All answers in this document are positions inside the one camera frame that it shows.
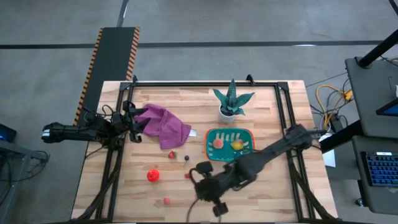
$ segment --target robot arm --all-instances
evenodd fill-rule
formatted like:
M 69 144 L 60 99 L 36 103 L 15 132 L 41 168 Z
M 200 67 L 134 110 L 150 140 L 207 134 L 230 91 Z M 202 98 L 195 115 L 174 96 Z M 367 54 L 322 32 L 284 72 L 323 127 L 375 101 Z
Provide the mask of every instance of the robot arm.
M 296 125 L 289 128 L 282 139 L 265 149 L 246 154 L 225 164 L 224 171 L 219 174 L 211 174 L 213 168 L 208 161 L 197 164 L 192 170 L 204 176 L 199 182 L 191 177 L 198 199 L 213 202 L 215 204 L 213 212 L 216 217 L 227 213 L 226 204 L 220 200 L 227 190 L 241 190 L 257 179 L 257 174 L 269 161 L 289 150 L 308 149 L 312 145 L 312 139 L 311 134 L 302 125 Z
M 134 117 L 147 111 L 147 108 L 136 109 L 130 101 L 123 102 L 124 114 L 112 113 L 111 119 L 105 119 L 102 114 L 88 111 L 86 108 L 86 126 L 76 127 L 62 125 L 58 122 L 51 123 L 43 128 L 42 140 L 46 143 L 61 142 L 63 140 L 98 141 L 102 145 L 108 145 L 115 137 L 130 131 L 132 142 L 141 142 L 139 133 L 144 131 L 149 118 L 135 122 Z

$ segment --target yellow fruit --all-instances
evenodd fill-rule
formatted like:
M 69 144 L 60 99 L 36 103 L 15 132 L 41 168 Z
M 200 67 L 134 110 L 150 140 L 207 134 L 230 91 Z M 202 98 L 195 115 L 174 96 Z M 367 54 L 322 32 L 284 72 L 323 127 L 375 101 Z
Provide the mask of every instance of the yellow fruit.
M 238 142 L 238 141 L 232 142 L 231 146 L 235 150 L 242 150 L 243 149 L 243 144 L 241 142 Z

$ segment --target red toy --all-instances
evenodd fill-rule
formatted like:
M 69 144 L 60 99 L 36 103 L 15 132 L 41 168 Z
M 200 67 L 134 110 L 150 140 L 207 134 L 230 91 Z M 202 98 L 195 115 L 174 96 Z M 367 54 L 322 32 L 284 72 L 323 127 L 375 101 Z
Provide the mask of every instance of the red toy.
M 152 169 L 148 171 L 147 178 L 149 182 L 156 182 L 159 179 L 159 171 Z
M 169 153 L 169 158 L 170 158 L 170 159 L 175 159 L 175 155 L 176 155 L 176 153 L 173 152 L 173 151 L 171 151 L 171 152 Z
M 165 203 L 166 205 L 170 203 L 170 199 L 169 199 L 169 198 L 164 198 L 163 201 L 164 201 L 164 203 Z

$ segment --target red ball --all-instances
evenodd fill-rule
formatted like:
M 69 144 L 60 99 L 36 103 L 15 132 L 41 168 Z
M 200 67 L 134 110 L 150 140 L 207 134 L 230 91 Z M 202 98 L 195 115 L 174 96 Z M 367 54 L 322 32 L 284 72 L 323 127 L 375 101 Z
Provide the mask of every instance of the red ball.
M 171 152 L 169 153 L 169 158 L 170 158 L 170 159 L 174 159 L 174 158 L 175 158 L 175 152 L 171 151 Z
M 156 182 L 159 179 L 159 171 L 155 170 L 155 169 L 151 169 L 150 171 L 148 171 L 147 174 L 147 178 L 149 182 Z

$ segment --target yellow cable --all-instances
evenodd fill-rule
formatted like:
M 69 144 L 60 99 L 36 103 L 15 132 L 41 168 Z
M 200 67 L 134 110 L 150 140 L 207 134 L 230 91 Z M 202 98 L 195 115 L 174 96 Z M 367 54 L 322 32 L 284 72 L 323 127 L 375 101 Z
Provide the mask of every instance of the yellow cable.
M 328 123 L 329 123 L 329 121 L 330 121 L 330 119 L 331 119 L 331 116 L 333 115 L 333 111 L 337 108 L 338 103 L 339 103 L 343 98 L 344 98 L 343 96 L 340 97 L 340 99 L 339 99 L 339 100 L 337 101 L 337 103 L 335 104 L 335 107 L 331 110 L 331 113 L 330 113 L 329 116 L 326 114 L 326 118 L 327 118 L 327 119 L 325 119 L 325 124 L 323 125 L 323 128 L 324 128 L 324 129 L 326 129 L 326 127 L 328 126 Z
M 328 88 L 331 88 L 332 90 L 338 91 L 339 93 L 341 93 L 342 97 L 344 96 L 344 92 L 341 91 L 341 90 L 339 90 L 339 89 L 337 89 L 337 88 L 334 87 L 334 86 L 331 86 L 331 85 L 320 85 L 320 86 L 318 86 L 317 91 L 316 91 L 317 101 L 318 101 L 319 105 L 321 106 L 322 111 L 323 111 L 324 113 L 326 113 L 326 109 L 325 109 L 325 107 L 323 106 L 323 104 L 322 104 L 322 102 L 321 102 L 321 100 L 320 100 L 320 98 L 319 98 L 319 90 L 320 90 L 321 88 L 323 88 L 323 87 L 328 87 Z M 323 129 L 326 129 L 326 127 L 327 127 L 327 125 L 328 125 L 328 123 L 329 123 L 329 120 L 330 120 L 330 118 L 331 118 L 331 115 L 328 117 L 327 114 L 324 114 L 323 116 L 325 117 L 325 122 L 324 122 Z

